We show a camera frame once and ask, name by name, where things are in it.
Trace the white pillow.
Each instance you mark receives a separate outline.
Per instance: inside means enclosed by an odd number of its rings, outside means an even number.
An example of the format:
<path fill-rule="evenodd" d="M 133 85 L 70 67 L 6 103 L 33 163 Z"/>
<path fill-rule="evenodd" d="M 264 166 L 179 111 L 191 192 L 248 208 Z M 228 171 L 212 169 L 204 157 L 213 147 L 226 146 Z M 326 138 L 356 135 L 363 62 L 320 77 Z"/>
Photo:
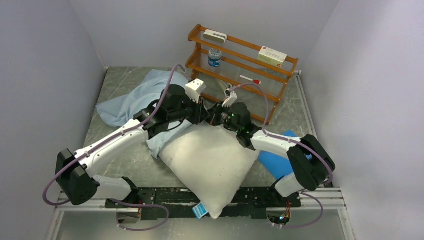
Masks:
<path fill-rule="evenodd" d="M 192 125 L 159 153 L 161 160 L 217 219 L 231 203 L 258 152 L 242 147 L 236 134 L 221 126 Z"/>

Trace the light blue pillowcase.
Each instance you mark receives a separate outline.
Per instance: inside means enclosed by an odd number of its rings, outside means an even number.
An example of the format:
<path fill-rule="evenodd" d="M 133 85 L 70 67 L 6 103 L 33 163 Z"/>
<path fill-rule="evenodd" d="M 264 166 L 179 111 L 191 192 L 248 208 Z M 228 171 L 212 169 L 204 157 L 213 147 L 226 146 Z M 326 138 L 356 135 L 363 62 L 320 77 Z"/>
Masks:
<path fill-rule="evenodd" d="M 96 110 L 100 118 L 111 127 L 122 127 L 151 102 L 160 99 L 170 74 L 170 71 L 151 70 L 130 93 L 97 104 Z M 168 143 L 191 125 L 187 120 L 182 124 L 179 122 L 171 123 L 169 125 L 171 131 L 162 132 L 148 140 L 146 144 L 152 157 L 156 159 Z"/>

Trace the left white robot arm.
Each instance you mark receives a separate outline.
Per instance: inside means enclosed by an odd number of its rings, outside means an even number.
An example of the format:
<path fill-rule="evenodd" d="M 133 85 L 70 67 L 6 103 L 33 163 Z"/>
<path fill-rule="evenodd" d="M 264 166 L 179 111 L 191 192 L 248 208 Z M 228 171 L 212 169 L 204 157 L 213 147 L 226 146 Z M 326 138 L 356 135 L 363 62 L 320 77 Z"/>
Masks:
<path fill-rule="evenodd" d="M 206 89 L 196 79 L 185 86 L 171 84 L 147 108 L 135 114 L 124 126 L 92 145 L 57 156 L 57 183 L 74 206 L 91 199 L 115 199 L 132 208 L 139 200 L 136 185 L 127 177 L 100 176 L 100 169 L 135 144 L 164 133 L 175 133 L 183 123 L 199 124 L 208 117 L 201 93 Z"/>

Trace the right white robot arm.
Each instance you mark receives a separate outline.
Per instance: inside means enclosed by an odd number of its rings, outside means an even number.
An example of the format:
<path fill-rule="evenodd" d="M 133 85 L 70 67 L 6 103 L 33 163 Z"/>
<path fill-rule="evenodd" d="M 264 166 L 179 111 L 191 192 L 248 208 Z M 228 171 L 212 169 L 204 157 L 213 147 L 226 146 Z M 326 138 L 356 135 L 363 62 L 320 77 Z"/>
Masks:
<path fill-rule="evenodd" d="M 207 122 L 211 126 L 234 132 L 242 147 L 269 152 L 289 161 L 292 173 L 280 177 L 270 193 L 270 202 L 275 207 L 282 207 L 296 192 L 315 191 L 333 179 L 336 166 L 315 136 L 288 137 L 269 132 L 252 122 L 251 113 L 242 102 L 230 107 L 218 102 L 208 114 Z"/>

